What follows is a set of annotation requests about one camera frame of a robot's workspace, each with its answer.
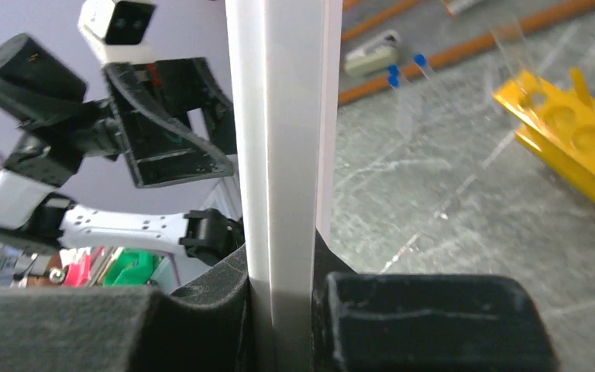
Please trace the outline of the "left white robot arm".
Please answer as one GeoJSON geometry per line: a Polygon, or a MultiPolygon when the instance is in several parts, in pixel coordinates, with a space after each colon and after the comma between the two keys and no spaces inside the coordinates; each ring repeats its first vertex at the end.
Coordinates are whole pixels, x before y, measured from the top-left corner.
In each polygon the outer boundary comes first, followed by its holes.
{"type": "Polygon", "coordinates": [[[244,243],[242,221],[145,189],[237,172],[229,98],[203,57],[101,67],[103,99],[27,33],[0,45],[0,109],[21,135],[0,156],[0,241],[28,253],[129,246],[212,266],[244,243]]]}

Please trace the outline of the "metal tray lid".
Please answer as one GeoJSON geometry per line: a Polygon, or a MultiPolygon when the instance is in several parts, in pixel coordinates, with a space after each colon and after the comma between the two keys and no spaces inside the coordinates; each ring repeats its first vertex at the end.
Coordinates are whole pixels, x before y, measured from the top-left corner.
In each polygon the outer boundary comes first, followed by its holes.
{"type": "Polygon", "coordinates": [[[340,1],[225,4],[256,355],[313,368],[315,237],[328,233],[340,1]]]}

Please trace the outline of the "large clear glass test tube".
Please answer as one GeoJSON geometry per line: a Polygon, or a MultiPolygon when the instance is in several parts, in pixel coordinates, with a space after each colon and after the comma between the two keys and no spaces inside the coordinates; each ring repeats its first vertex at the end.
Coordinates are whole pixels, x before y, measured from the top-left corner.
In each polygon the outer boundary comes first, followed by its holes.
{"type": "Polygon", "coordinates": [[[539,84],[539,78],[534,72],[531,51],[518,18],[506,15],[496,19],[490,32],[511,80],[524,95],[529,94],[539,84]]]}

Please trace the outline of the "blue capped test tube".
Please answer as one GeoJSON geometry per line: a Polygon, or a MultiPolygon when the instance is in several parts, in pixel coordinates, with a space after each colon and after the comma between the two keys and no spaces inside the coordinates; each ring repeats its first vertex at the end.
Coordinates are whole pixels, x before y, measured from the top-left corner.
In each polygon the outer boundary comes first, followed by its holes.
{"type": "Polygon", "coordinates": [[[387,83],[393,89],[397,89],[401,86],[401,79],[398,76],[390,75],[387,77],[387,83]]]}

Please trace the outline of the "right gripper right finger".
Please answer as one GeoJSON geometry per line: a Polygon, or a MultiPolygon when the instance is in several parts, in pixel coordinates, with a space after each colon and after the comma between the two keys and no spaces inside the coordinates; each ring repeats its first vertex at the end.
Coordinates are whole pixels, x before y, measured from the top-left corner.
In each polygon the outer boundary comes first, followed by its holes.
{"type": "Polygon", "coordinates": [[[315,371],[557,371],[538,309],[495,274],[359,274],[315,240],[315,371]]]}

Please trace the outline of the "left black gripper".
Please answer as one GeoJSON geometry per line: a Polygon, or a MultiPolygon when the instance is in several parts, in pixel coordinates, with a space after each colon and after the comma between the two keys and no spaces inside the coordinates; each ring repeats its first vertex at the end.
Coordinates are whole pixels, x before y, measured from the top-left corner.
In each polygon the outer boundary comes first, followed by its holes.
{"type": "Polygon", "coordinates": [[[233,103],[207,59],[103,67],[120,146],[134,185],[160,188],[235,173],[233,103]]]}

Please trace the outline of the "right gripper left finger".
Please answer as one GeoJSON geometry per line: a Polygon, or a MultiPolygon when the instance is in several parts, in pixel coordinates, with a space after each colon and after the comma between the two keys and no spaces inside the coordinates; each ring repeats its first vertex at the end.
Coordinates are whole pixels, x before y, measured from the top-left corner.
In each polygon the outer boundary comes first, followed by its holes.
{"type": "Polygon", "coordinates": [[[0,288],[0,371],[244,371],[246,251],[151,286],[0,288]]]}

